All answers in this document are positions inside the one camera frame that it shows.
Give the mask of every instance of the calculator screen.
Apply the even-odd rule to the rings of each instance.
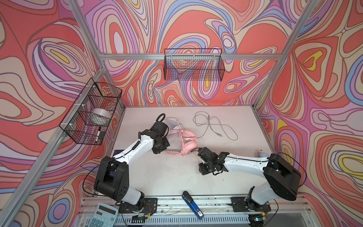
[[[114,211],[114,210],[111,210],[111,209],[108,209],[107,207],[103,207],[103,206],[99,206],[99,209],[100,210],[103,210],[103,211],[106,211],[106,212],[108,212],[108,213],[111,213],[111,214],[115,214],[116,213],[116,211]]]

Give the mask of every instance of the black mounting plate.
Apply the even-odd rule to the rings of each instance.
[[[245,197],[231,197],[232,207],[234,212],[250,212],[246,207]],[[257,208],[258,212],[270,212],[271,207],[270,203],[266,202],[264,205],[261,205]]]
[[[154,208],[154,210],[151,210],[150,206],[145,204],[143,209],[140,211],[140,213],[147,214],[147,213],[156,212],[156,207],[158,206],[158,198],[144,198],[144,203],[150,204]],[[123,203],[122,206],[119,207],[118,213],[119,214],[121,214],[121,213],[122,214],[137,214],[137,213],[134,213],[131,209],[129,209],[128,203]]]

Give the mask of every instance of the calculator keypad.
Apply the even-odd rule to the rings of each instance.
[[[89,227],[111,227],[110,224],[112,224],[114,218],[110,218],[110,221],[104,218],[101,218],[100,216],[93,216],[91,223],[89,224]]]

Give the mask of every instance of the pink headphones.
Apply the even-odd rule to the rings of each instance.
[[[173,129],[170,130],[168,134],[173,134],[178,132],[181,140],[181,152],[178,154],[170,154],[168,151],[165,151],[170,156],[185,156],[187,154],[190,154],[192,150],[198,147],[196,141],[197,142],[199,141],[191,131],[183,129]]]

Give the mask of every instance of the headphone ear cup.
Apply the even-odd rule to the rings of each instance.
[[[198,144],[195,141],[189,141],[184,144],[184,150],[186,153],[189,153],[190,151],[196,149],[198,147]]]

